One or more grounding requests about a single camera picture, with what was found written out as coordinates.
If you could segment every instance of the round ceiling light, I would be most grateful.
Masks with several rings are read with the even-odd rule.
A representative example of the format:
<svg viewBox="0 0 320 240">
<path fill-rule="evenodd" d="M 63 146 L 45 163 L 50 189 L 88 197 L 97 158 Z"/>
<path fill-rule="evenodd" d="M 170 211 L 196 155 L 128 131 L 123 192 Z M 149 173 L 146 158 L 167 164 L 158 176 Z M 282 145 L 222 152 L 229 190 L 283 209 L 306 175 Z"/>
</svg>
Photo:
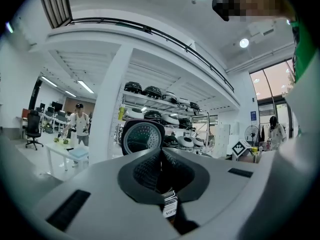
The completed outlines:
<svg viewBox="0 0 320 240">
<path fill-rule="evenodd" d="M 248 39 L 244 38 L 244 39 L 242 39 L 240 41 L 240 47 L 241 48 L 246 48 L 246 47 L 248 47 L 248 45 L 249 45 L 249 40 Z"/>
</svg>

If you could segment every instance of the black rectangular strip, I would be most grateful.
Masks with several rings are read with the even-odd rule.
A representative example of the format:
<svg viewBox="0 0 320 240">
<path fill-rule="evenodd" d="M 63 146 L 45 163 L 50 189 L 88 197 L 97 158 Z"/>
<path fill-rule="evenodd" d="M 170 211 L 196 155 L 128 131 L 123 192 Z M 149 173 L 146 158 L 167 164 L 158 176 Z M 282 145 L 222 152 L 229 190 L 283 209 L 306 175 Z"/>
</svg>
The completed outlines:
<svg viewBox="0 0 320 240">
<path fill-rule="evenodd" d="M 46 221 L 55 228 L 65 231 L 90 195 L 86 191 L 75 191 Z"/>
<path fill-rule="evenodd" d="M 247 178 L 251 178 L 252 174 L 254 174 L 252 171 L 240 170 L 236 168 L 231 168 L 230 170 L 228 170 L 228 172 L 231 174 L 235 174 L 235 175 L 239 175 Z"/>
</svg>

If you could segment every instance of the metal handrail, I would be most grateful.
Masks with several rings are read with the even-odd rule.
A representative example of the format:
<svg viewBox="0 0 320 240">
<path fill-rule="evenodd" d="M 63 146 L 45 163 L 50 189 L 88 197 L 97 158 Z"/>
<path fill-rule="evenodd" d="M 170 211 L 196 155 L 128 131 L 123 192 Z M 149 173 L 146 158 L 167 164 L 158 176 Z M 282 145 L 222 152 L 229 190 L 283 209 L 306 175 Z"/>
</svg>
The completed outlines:
<svg viewBox="0 0 320 240">
<path fill-rule="evenodd" d="M 135 29 L 138 31 L 142 31 L 148 34 L 154 34 L 159 37 L 164 38 L 167 42 L 170 41 L 173 44 L 183 48 L 187 53 L 189 52 L 193 56 L 195 56 L 198 60 L 200 60 L 203 64 L 205 64 L 211 71 L 216 73 L 218 77 L 220 77 L 224 83 L 233 91 L 235 92 L 234 87 L 229 83 L 229 81 L 209 62 L 207 61 L 202 55 L 200 55 L 197 51 L 186 45 L 184 42 L 176 39 L 175 37 L 168 35 L 156 28 L 151 26 L 147 26 L 138 22 L 126 20 L 126 19 L 119 19 L 119 18 L 106 18 L 106 17 L 88 17 L 88 18 L 76 18 L 72 19 L 68 25 L 73 25 L 76 23 L 103 23 L 103 24 L 117 24 L 118 26 L 127 27 L 131 29 Z"/>
</svg>

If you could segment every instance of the brown wall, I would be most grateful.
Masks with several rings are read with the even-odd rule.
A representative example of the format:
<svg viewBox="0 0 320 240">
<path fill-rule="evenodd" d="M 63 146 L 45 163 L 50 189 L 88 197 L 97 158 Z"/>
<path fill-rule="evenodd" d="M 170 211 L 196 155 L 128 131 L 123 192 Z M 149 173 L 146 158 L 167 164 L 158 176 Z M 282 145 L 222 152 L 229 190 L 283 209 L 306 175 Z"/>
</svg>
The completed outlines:
<svg viewBox="0 0 320 240">
<path fill-rule="evenodd" d="M 83 104 L 83 112 L 86 113 L 87 115 L 90 114 L 90 112 L 94 112 L 95 109 L 95 104 L 91 103 L 91 102 L 86 102 L 86 101 L 82 101 L 82 100 L 78 100 L 78 99 L 73 99 L 73 98 L 66 98 L 65 99 L 65 103 L 64 103 L 64 108 L 63 110 L 65 112 L 71 112 L 73 113 L 75 111 L 76 105 L 78 103 Z"/>
</svg>

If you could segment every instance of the blue sign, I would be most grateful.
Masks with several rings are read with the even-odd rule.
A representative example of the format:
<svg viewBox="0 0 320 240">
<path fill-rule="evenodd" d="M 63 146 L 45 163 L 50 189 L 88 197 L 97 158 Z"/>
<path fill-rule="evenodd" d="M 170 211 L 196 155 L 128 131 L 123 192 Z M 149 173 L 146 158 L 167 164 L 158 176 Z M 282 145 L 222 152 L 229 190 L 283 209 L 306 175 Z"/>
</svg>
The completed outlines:
<svg viewBox="0 0 320 240">
<path fill-rule="evenodd" d="M 257 121 L 257 112 L 251 111 L 251 121 Z"/>
</svg>

